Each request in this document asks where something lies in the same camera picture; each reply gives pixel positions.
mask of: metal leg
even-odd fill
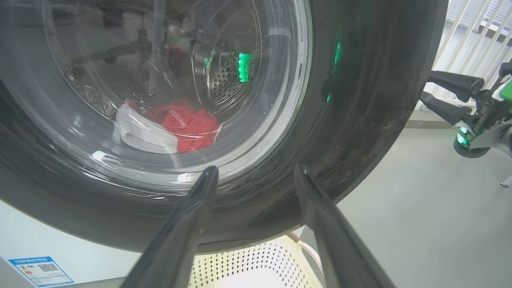
[[[512,184],[512,175],[509,178],[507,178],[507,180],[503,181],[501,183],[501,186],[508,188],[510,184]]]

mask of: washing machine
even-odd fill
[[[209,253],[302,225],[298,163],[335,202],[364,180],[418,101],[447,1],[0,5],[2,201],[141,252],[217,166]]]

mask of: white plastic basket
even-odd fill
[[[244,249],[198,255],[188,284],[191,288],[321,288],[304,256],[321,268],[318,254],[302,241],[285,235]]]

